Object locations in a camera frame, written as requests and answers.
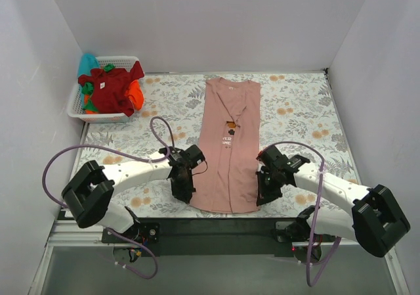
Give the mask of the pink printed t-shirt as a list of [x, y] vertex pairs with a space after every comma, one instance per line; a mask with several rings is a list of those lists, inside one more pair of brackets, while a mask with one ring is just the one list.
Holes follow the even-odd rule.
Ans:
[[206, 212], [256, 212], [261, 86], [213, 78], [205, 84], [199, 149], [207, 171], [195, 173], [190, 205]]

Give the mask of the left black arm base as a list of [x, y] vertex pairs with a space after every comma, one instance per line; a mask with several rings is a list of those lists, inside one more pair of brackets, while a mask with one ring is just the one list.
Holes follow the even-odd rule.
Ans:
[[127, 242], [127, 239], [133, 240], [144, 246], [153, 245], [159, 242], [160, 224], [157, 222], [135, 223], [130, 229], [119, 235], [125, 239], [119, 238], [104, 229], [101, 242], [107, 245], [113, 245], [112, 254], [115, 259], [123, 263], [135, 263], [143, 256], [148, 256], [143, 248], [136, 244]]

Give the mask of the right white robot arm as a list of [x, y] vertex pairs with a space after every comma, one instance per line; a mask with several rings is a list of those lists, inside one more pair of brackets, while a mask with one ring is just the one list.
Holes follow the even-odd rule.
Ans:
[[285, 240], [341, 237], [382, 258], [411, 229], [392, 191], [384, 185], [366, 187], [351, 183], [321, 170], [304, 156], [287, 157], [274, 145], [260, 151], [257, 160], [262, 164], [257, 172], [257, 205], [276, 200], [282, 196], [282, 187], [291, 185], [337, 206], [335, 210], [307, 207], [292, 223], [277, 231]]

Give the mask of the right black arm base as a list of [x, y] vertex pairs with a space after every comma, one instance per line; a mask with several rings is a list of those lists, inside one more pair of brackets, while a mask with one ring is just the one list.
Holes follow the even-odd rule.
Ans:
[[[299, 225], [297, 222], [277, 222], [271, 230], [271, 235], [277, 242], [290, 243], [293, 256], [303, 263], [309, 246], [310, 229], [308, 225]], [[310, 261], [320, 263], [322, 257], [322, 235], [315, 234], [312, 239]]]

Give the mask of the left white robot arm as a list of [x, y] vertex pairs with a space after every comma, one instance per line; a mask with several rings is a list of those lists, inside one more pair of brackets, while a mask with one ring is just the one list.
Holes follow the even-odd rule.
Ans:
[[168, 179], [173, 197], [189, 203], [196, 191], [192, 170], [203, 162], [205, 156], [197, 145], [185, 150], [161, 148], [144, 162], [131, 160], [101, 166], [91, 160], [84, 163], [66, 185], [62, 198], [78, 227], [109, 227], [123, 241], [133, 242], [140, 233], [135, 215], [112, 203], [112, 197], [151, 181]]

